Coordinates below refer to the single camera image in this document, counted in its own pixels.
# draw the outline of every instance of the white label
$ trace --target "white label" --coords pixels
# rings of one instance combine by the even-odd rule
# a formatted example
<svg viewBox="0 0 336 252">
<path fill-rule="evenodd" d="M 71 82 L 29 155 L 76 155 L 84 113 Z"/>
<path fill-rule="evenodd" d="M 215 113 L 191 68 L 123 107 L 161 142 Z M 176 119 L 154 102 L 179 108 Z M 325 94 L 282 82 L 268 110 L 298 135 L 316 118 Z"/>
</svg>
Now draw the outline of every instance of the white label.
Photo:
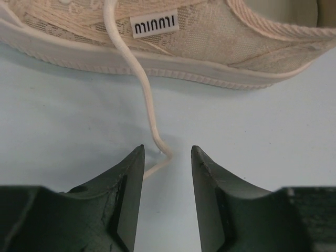
<svg viewBox="0 0 336 252">
<path fill-rule="evenodd" d="M 177 9 L 168 12 L 153 13 L 131 17 L 133 38 L 175 32 L 180 29 Z"/>
</svg>

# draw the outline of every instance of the beige shoe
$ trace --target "beige shoe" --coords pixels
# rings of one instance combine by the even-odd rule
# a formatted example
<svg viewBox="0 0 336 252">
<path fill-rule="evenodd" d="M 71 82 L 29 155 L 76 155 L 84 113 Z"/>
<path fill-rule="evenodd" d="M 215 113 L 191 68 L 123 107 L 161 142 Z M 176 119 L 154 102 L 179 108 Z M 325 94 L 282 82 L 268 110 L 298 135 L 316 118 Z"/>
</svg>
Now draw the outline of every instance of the beige shoe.
<svg viewBox="0 0 336 252">
<path fill-rule="evenodd" d="M 119 0 L 115 21 L 103 8 L 0 0 L 0 40 L 52 64 L 131 74 L 106 30 L 116 22 L 148 75 L 236 89 L 288 79 L 336 45 L 335 0 Z"/>
</svg>

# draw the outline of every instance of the shoelace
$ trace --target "shoelace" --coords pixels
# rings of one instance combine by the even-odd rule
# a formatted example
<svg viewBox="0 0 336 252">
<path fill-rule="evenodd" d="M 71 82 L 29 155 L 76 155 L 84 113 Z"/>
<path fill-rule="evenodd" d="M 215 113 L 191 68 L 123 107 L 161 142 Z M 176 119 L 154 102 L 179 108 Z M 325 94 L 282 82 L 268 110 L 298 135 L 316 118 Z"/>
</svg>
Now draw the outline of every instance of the shoelace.
<svg viewBox="0 0 336 252">
<path fill-rule="evenodd" d="M 145 98 L 148 121 L 150 124 L 153 140 L 160 151 L 166 155 L 165 160 L 156 164 L 145 172 L 143 179 L 146 179 L 160 168 L 169 164 L 173 158 L 173 152 L 171 148 L 161 139 L 157 130 L 152 89 L 147 74 L 119 34 L 116 18 L 114 15 L 117 2 L 118 0 L 104 0 L 103 15 L 106 31 L 109 34 L 109 37 L 112 40 L 114 46 L 119 50 L 122 57 L 126 60 L 127 64 L 132 69 L 133 73 L 137 76 L 142 85 L 142 91 Z"/>
</svg>

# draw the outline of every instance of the light blue surface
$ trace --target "light blue surface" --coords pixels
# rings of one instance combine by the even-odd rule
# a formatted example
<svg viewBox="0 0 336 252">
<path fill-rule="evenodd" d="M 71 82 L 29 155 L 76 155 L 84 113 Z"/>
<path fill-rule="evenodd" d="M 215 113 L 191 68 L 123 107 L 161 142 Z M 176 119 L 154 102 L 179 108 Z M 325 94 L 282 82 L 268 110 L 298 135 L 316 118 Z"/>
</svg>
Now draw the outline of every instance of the light blue surface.
<svg viewBox="0 0 336 252">
<path fill-rule="evenodd" d="M 190 150 L 260 187 L 336 184 L 336 50 L 259 91 L 150 78 L 172 164 L 143 184 L 135 252 L 200 252 Z M 67 191 L 144 144 L 160 156 L 132 76 L 65 69 L 0 44 L 0 184 Z"/>
</svg>

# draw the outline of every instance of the table surface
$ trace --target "table surface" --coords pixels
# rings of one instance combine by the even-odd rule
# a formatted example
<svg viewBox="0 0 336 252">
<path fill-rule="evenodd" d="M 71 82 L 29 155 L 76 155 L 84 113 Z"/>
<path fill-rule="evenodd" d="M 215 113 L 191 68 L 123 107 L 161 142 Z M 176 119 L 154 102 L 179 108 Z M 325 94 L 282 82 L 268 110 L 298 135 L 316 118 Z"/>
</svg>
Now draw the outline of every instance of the table surface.
<svg viewBox="0 0 336 252">
<path fill-rule="evenodd" d="M 258 91 L 150 78 L 162 138 L 174 149 L 144 181 L 135 252 L 200 252 L 192 145 L 268 190 L 336 182 L 336 50 Z M 0 44 L 0 184 L 67 191 L 154 145 L 136 77 L 61 68 Z"/>
</svg>

